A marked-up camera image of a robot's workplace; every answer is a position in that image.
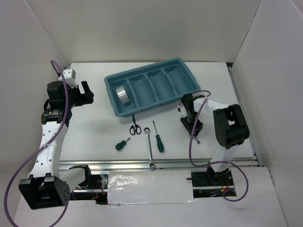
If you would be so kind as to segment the white tape roll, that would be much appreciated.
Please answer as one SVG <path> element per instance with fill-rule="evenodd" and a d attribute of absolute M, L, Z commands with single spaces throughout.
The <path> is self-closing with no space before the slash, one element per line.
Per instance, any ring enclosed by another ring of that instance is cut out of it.
<path fill-rule="evenodd" d="M 122 104 L 130 102 L 127 92 L 123 86 L 116 89 L 116 94 L 118 95 L 118 98 Z"/>

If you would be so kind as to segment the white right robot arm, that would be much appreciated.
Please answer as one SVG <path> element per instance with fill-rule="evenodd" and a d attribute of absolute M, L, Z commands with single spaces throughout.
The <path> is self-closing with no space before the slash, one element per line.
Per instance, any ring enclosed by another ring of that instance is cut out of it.
<path fill-rule="evenodd" d="M 193 96 L 185 94 L 181 98 L 183 108 L 178 108 L 183 113 L 181 123 L 190 135 L 190 143 L 202 130 L 203 124 L 199 115 L 204 114 L 214 120 L 215 137 L 220 145 L 217 147 L 211 164 L 206 169 L 205 177 L 198 178 L 196 182 L 208 185 L 219 185 L 227 178 L 229 162 L 235 151 L 250 136 L 250 131 L 244 118 L 240 105 L 226 105 L 207 96 Z"/>

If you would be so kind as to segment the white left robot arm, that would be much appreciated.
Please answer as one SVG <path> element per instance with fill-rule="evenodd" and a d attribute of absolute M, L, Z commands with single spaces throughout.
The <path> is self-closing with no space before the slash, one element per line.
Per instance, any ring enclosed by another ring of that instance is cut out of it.
<path fill-rule="evenodd" d="M 94 94 L 87 82 L 83 81 L 81 84 L 84 93 L 80 92 L 74 82 L 65 86 L 59 80 L 47 85 L 49 98 L 41 116 L 41 150 L 29 177 L 20 180 L 18 186 L 33 210 L 67 206 L 72 190 L 77 186 L 87 189 L 93 184 L 88 165 L 72 166 L 66 175 L 59 173 L 62 145 L 72 117 L 71 109 L 93 103 Z"/>

